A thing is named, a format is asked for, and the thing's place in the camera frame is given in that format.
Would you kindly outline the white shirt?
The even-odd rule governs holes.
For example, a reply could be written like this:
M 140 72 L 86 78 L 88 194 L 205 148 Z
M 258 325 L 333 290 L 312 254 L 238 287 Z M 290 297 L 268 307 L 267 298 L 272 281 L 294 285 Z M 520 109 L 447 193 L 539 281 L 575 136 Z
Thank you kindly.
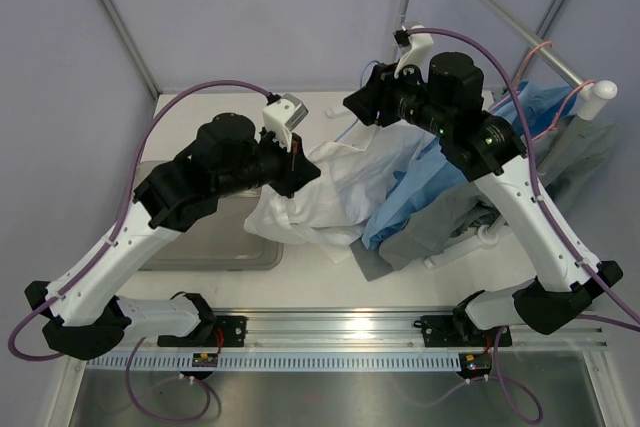
M 291 199 L 264 187 L 244 230 L 286 245 L 313 244 L 338 264 L 406 169 L 435 136 L 407 123 L 353 126 L 339 141 L 317 146 L 307 158 L 321 175 Z

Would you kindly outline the blue shirt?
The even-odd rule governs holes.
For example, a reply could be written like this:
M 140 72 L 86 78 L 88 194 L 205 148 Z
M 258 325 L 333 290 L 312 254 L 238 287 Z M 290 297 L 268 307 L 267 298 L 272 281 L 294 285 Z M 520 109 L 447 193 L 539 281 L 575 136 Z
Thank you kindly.
M 527 80 L 519 83 L 516 93 L 532 138 L 549 125 L 571 90 L 568 85 L 543 88 Z M 369 250 L 399 232 L 412 214 L 429 206 L 440 194 L 466 182 L 463 173 L 446 160 L 436 139 L 408 167 L 396 171 L 394 178 L 395 185 L 369 218 L 361 237 Z

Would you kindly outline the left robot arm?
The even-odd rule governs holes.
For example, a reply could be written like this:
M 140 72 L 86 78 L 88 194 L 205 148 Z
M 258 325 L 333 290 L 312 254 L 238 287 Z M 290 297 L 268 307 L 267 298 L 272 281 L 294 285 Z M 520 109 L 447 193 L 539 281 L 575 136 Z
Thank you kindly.
M 25 295 L 47 317 L 44 339 L 54 352 L 100 357 L 123 341 L 171 337 L 180 346 L 208 343 L 216 316 L 197 293 L 136 300 L 118 290 L 157 252 L 213 215 L 220 199 L 270 186 L 291 198 L 320 175 L 295 129 L 302 118 L 263 113 L 257 130 L 247 117 L 215 116 L 172 160 L 157 165 L 125 204 L 125 213 L 84 260 L 52 282 L 34 281 Z

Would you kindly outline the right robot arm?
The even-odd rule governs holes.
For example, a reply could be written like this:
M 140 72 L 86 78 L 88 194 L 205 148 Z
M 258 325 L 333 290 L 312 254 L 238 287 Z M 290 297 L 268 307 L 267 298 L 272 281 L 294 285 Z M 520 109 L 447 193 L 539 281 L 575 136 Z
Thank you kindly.
M 479 291 L 453 313 L 454 335 L 474 344 L 491 329 L 522 321 L 549 335 L 576 319 L 623 277 L 568 225 L 530 166 L 533 158 L 502 117 L 484 110 L 483 72 L 459 52 L 436 55 L 428 73 L 378 65 L 343 104 L 363 124 L 400 120 L 438 137 L 446 159 L 506 218 L 536 272 L 520 286 Z

